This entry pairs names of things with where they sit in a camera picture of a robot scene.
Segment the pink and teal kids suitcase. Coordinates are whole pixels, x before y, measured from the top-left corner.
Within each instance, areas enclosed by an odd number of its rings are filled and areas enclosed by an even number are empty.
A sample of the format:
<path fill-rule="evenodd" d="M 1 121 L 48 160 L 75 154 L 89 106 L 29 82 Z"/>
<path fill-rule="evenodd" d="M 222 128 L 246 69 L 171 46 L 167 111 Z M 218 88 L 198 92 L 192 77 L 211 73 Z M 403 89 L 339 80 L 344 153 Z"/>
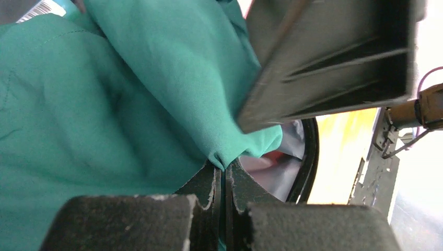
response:
<path fill-rule="evenodd" d="M 237 115 L 245 133 L 300 120 L 306 151 L 287 201 L 306 202 L 317 172 L 316 116 L 410 97 L 425 1 L 253 1 L 246 16 L 261 70 Z"/>

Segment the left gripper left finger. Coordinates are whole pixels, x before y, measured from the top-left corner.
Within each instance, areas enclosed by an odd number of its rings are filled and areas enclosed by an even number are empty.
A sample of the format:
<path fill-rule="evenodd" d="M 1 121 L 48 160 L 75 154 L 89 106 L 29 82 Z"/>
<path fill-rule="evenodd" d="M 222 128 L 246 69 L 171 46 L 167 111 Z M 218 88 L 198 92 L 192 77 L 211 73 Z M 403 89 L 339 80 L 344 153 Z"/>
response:
<path fill-rule="evenodd" d="M 172 195 L 81 196 L 56 215 L 41 250 L 218 250 L 220 182 L 204 166 Z"/>

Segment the dark green garment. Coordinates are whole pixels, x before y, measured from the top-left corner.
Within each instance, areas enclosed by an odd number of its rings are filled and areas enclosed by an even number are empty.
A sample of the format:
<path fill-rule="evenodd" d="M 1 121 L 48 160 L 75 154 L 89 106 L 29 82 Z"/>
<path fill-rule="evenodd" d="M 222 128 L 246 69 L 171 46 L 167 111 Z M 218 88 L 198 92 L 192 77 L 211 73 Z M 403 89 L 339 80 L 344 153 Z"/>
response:
<path fill-rule="evenodd" d="M 234 116 L 260 65 L 236 1 L 85 1 L 1 25 L 1 250 L 37 250 L 80 195 L 178 190 L 277 149 Z"/>

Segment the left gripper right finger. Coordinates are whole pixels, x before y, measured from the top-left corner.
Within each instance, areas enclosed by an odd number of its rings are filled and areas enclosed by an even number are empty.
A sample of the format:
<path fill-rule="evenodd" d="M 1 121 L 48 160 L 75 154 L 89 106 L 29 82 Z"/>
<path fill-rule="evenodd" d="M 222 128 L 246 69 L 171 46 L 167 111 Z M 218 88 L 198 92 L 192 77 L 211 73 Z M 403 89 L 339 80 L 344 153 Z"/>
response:
<path fill-rule="evenodd" d="M 368 206 L 281 202 L 238 161 L 225 172 L 227 250 L 399 250 L 387 220 Z"/>

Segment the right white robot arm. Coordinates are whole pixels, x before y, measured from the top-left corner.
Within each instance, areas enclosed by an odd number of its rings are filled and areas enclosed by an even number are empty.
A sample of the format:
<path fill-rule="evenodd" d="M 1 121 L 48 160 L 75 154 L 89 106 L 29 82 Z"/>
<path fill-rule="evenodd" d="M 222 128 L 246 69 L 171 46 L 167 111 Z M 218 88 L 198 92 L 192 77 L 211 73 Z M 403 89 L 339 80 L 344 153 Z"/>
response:
<path fill-rule="evenodd" d="M 394 149 L 398 131 L 419 127 L 425 131 L 418 133 L 414 139 L 399 149 Z M 421 91 L 415 100 L 382 108 L 374 130 L 372 145 L 380 151 L 382 159 L 388 159 L 436 130 L 442 130 L 442 84 Z"/>

